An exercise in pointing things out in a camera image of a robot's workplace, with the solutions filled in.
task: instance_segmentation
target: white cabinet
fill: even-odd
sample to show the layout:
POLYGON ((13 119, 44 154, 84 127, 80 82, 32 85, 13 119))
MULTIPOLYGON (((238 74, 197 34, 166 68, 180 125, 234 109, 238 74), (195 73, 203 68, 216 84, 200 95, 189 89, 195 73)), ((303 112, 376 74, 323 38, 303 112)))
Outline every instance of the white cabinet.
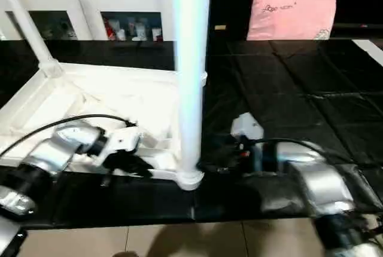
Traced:
MULTIPOLYGON (((90 40, 79 0, 22 0, 44 39, 90 40)), ((7 40, 23 39, 7 0, 0 0, 0 29, 7 40)))
MULTIPOLYGON (((173 0, 22 2, 45 39, 174 40, 173 0)), ((7 0, 0 0, 0 29, 2 39, 23 39, 7 0)))
POLYGON ((174 40, 173 0, 80 2, 96 40, 174 40))

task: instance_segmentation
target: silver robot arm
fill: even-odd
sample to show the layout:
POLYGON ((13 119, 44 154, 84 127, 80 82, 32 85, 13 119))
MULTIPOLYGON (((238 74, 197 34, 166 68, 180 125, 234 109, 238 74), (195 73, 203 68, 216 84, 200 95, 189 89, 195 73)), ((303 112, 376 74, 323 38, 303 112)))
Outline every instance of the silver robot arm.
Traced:
POLYGON ((280 169, 291 172, 298 181, 326 256, 383 256, 355 225, 350 215, 355 210, 352 195, 339 172, 319 153, 303 145, 281 142, 276 146, 276 160, 280 169))
POLYGON ((98 165, 117 151, 133 153, 137 127, 120 128, 108 137, 99 127, 73 121, 56 127, 0 183, 0 257, 16 256, 27 233, 17 222, 36 211, 75 154, 87 154, 98 165))

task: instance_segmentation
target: black cable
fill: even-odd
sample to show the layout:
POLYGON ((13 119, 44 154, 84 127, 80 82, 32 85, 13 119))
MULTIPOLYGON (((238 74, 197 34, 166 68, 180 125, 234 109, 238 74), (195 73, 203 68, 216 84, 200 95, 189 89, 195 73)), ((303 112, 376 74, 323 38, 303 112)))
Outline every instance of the black cable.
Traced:
POLYGON ((58 126, 59 124, 63 124, 63 123, 67 123, 69 121, 76 121, 76 120, 82 120, 83 118, 110 118, 112 120, 117 120, 117 121, 123 121, 125 124, 126 124, 126 127, 132 127, 134 126, 135 124, 131 123, 129 120, 125 120, 123 118, 120 118, 120 117, 117 117, 115 115, 104 115, 104 114, 88 114, 88 115, 77 115, 77 116, 74 116, 74 117, 70 117, 70 118, 64 118, 62 120, 59 120, 59 121, 55 121, 53 123, 50 123, 50 124, 47 124, 43 127, 40 127, 30 133, 28 133, 27 135, 21 137, 20 139, 18 139, 17 141, 15 141, 14 143, 12 143, 9 147, 7 147, 5 150, 3 150, 1 153, 0 153, 0 159, 3 158, 3 156, 8 152, 10 151, 11 149, 13 149, 14 147, 16 147, 17 145, 19 145, 20 143, 24 142, 26 139, 30 138, 31 136, 34 136, 35 134, 43 131, 43 130, 46 130, 46 129, 49 129, 50 127, 54 127, 54 126, 58 126))
POLYGON ((332 150, 326 150, 325 151, 323 149, 316 148, 316 147, 310 145, 308 142, 305 142, 303 140, 288 139, 288 138, 284 138, 284 137, 271 137, 271 138, 252 139, 252 140, 250 140, 250 143, 252 143, 253 145, 255 145, 257 143, 265 143, 265 142, 291 142, 291 143, 296 143, 298 145, 302 145, 302 146, 304 146, 304 147, 306 147, 308 149, 311 149, 312 151, 317 152, 318 154, 320 154, 322 157, 324 157, 326 159, 328 157, 330 157, 330 156, 333 156, 333 157, 339 158, 340 160, 344 160, 347 163, 349 163, 350 161, 352 162, 352 159, 350 159, 348 157, 345 157, 345 156, 343 156, 342 154, 340 154, 340 153, 338 153, 336 151, 332 151, 332 150))

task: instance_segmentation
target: black table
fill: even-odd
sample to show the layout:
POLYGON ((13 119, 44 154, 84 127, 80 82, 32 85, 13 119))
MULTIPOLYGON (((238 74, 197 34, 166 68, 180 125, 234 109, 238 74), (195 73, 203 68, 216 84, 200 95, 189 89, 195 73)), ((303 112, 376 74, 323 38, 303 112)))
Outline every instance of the black table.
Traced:
MULTIPOLYGON (((50 41, 61 62, 174 69, 172 43, 50 41)), ((1 42, 0 103, 35 73, 27 43, 1 42)), ((203 133, 228 133, 251 111, 266 137, 311 140, 350 156, 331 160, 357 210, 381 212, 383 68, 352 41, 213 42, 206 58, 203 133)), ((9 168, 3 167, 1 173, 9 168)), ((110 227, 306 216, 288 176, 231 180, 206 175, 185 192, 170 181, 65 173, 28 228, 110 227)))

